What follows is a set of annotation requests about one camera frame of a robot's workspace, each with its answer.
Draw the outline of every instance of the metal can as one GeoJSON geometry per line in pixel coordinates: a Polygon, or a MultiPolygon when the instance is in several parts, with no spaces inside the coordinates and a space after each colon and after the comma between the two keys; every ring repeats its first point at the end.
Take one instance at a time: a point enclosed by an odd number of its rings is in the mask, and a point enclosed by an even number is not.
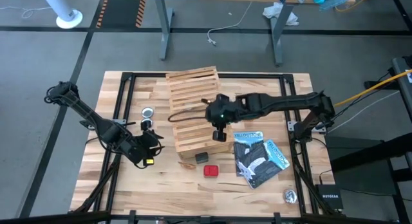
{"type": "Polygon", "coordinates": [[[297,201],[297,194],[292,189],[285,190],[285,201],[287,203],[295,204],[297,201]]]}

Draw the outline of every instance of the white cloth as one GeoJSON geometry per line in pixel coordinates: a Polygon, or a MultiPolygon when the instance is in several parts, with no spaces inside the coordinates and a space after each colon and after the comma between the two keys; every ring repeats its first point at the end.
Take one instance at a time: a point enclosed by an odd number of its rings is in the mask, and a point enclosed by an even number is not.
{"type": "MultiPolygon", "coordinates": [[[[281,13],[283,5],[281,3],[273,3],[273,6],[267,7],[263,10],[263,15],[270,19],[272,17],[279,18],[279,15],[281,13]]],[[[291,12],[288,18],[288,21],[286,22],[287,26],[297,26],[299,25],[299,22],[297,22],[297,16],[291,12]]]]}

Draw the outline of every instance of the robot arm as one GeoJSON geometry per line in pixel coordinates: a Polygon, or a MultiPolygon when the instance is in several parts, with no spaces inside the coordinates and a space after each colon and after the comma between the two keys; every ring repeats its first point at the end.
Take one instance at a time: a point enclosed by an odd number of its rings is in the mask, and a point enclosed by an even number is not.
{"type": "Polygon", "coordinates": [[[202,99],[202,102],[208,104],[205,118],[217,129],[213,132],[213,140],[220,142],[226,141],[223,130],[227,124],[264,117],[273,111],[310,109],[310,114],[294,125],[294,140],[307,142],[311,140],[312,129],[318,123],[330,124],[330,119],[335,116],[332,101],[322,92],[285,97],[248,93],[236,96],[233,102],[229,101],[228,96],[218,94],[215,101],[202,99]]]}
{"type": "Polygon", "coordinates": [[[142,160],[144,167],[152,165],[153,157],[158,155],[163,148],[161,145],[157,147],[160,143],[158,139],[162,137],[156,135],[153,130],[143,130],[143,135],[133,136],[123,125],[102,118],[81,101],[77,86],[71,82],[60,82],[50,88],[44,101],[71,107],[95,128],[99,141],[105,143],[107,149],[123,154],[135,166],[142,160]]]}

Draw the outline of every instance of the wooden table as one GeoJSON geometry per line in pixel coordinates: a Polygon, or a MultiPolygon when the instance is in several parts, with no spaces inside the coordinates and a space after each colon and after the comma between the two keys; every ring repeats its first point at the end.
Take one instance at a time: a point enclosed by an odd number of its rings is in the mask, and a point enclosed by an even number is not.
{"type": "MultiPolygon", "coordinates": [[[[113,116],[121,75],[121,71],[107,71],[104,75],[96,112],[105,118],[113,116]]],[[[309,74],[295,73],[294,80],[297,94],[312,92],[309,74]]],[[[272,96],[281,94],[277,79],[220,81],[221,92],[231,99],[235,95],[250,92],[268,93],[272,96]]],[[[123,96],[122,112],[126,94],[127,90],[123,96]]],[[[274,212],[280,212],[282,217],[300,217],[298,204],[287,204],[283,199],[286,189],[296,191],[292,166],[252,190],[243,177],[236,176],[233,153],[218,153],[210,155],[208,164],[219,165],[220,175],[216,179],[206,179],[203,177],[205,164],[197,165],[195,169],[185,169],[178,163],[181,160],[174,148],[171,124],[167,121],[169,92],[165,78],[136,79],[128,122],[139,123],[142,119],[141,110],[147,106],[154,108],[153,128],[165,137],[162,140],[165,149],[155,157],[153,166],[143,170],[137,169],[126,157],[122,157],[112,214],[128,214],[130,210],[136,210],[139,215],[271,217],[274,212]]],[[[307,114],[308,111],[301,111],[302,118],[307,114]]],[[[139,125],[128,128],[134,135],[141,133],[139,125]]],[[[272,139],[292,163],[284,112],[273,112],[257,120],[232,124],[232,128],[234,131],[262,131],[265,140],[272,139]]],[[[95,136],[95,132],[89,134],[89,138],[95,136]]],[[[314,136],[324,141],[323,136],[314,136]]],[[[331,169],[328,151],[317,141],[312,141],[307,146],[312,177],[314,183],[318,183],[319,174],[331,169]]],[[[97,141],[86,146],[71,209],[77,208],[98,183],[103,157],[104,150],[97,141]]],[[[332,172],[322,176],[324,183],[334,183],[332,172]]],[[[306,210],[311,212],[308,190],[303,182],[302,184],[306,210]]],[[[102,200],[104,204],[106,199],[107,188],[102,200]]]]}
{"type": "MultiPolygon", "coordinates": [[[[154,0],[156,3],[157,12],[160,19],[160,26],[162,27],[162,39],[160,41],[161,60],[166,59],[167,46],[169,43],[170,29],[172,23],[172,16],[174,15],[172,8],[166,8],[165,0],[154,0]]],[[[228,1],[255,1],[255,2],[279,2],[279,0],[228,0],[228,1]]],[[[353,4],[355,0],[349,0],[348,4],[353,4]]],[[[298,0],[286,0],[279,17],[270,19],[270,29],[272,31],[272,46],[274,50],[275,65],[280,66],[283,63],[281,50],[281,34],[285,28],[286,22],[291,14],[294,5],[298,5],[298,0]]],[[[315,4],[313,0],[305,0],[304,4],[315,4]]]]}

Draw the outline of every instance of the can lid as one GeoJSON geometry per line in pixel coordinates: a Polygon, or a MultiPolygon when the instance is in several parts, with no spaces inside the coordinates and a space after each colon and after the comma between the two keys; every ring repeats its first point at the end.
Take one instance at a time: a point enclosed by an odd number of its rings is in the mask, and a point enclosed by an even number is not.
{"type": "Polygon", "coordinates": [[[143,118],[150,118],[153,116],[153,109],[151,107],[145,107],[142,110],[143,118]]]}
{"type": "Polygon", "coordinates": [[[297,201],[297,194],[292,189],[285,190],[285,201],[287,203],[295,204],[297,201]]]}

